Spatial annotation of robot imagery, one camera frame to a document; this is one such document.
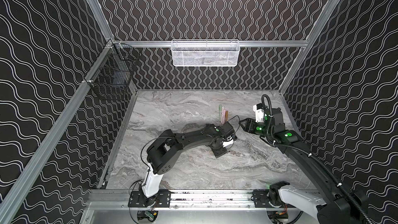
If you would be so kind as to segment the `pink pen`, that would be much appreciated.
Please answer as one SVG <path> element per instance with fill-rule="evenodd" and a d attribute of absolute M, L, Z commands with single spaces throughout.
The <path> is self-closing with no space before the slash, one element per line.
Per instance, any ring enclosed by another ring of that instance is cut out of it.
<path fill-rule="evenodd" d="M 222 106 L 221 108 L 221 124 L 224 124 L 225 121 L 225 108 Z"/>

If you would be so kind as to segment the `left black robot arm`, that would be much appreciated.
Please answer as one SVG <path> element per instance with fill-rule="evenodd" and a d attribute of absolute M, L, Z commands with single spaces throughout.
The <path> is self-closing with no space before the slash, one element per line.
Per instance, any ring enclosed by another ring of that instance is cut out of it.
<path fill-rule="evenodd" d="M 235 130 L 228 122 L 221 126 L 206 124 L 205 127 L 188 133 L 165 130 L 146 150 L 149 169 L 142 185 L 144 196 L 152 198 L 158 194 L 163 174 L 173 168 L 184 151 L 206 146 L 219 158 L 228 152 L 227 146 L 235 140 Z"/>

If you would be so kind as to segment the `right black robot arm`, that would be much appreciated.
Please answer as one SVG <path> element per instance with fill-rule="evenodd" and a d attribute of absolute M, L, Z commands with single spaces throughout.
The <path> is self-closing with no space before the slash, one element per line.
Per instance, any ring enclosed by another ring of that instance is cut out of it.
<path fill-rule="evenodd" d="M 319 196 L 294 188 L 281 181 L 269 186 L 267 199 L 273 207 L 292 205 L 320 224 L 370 224 L 368 197 L 349 189 L 313 153 L 293 130 L 287 130 L 282 111 L 278 108 L 256 109 L 256 118 L 239 122 L 243 131 L 257 135 L 277 148 L 304 172 L 319 191 Z"/>

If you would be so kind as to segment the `green pen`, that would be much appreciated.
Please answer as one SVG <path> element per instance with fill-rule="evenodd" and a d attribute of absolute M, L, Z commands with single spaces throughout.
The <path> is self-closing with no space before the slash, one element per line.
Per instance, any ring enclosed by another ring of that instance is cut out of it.
<path fill-rule="evenodd" d="M 222 121 L 222 104 L 219 104 L 218 110 L 219 110 L 218 121 L 221 122 Z"/>

